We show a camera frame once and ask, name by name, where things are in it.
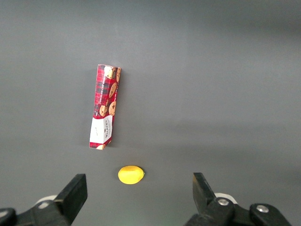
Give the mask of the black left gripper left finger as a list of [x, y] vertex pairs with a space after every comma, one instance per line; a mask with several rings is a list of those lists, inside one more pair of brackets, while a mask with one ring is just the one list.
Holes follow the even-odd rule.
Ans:
[[77, 174], [58, 195], [43, 197], [27, 211], [0, 209], [2, 226], [70, 226], [87, 200], [85, 174]]

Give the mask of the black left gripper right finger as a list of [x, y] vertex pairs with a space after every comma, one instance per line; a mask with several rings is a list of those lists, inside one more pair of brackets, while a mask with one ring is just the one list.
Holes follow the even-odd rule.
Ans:
[[228, 194], [214, 193], [202, 173], [193, 174], [193, 199], [198, 213], [187, 226], [289, 226], [289, 221], [274, 206], [266, 203], [242, 208]]

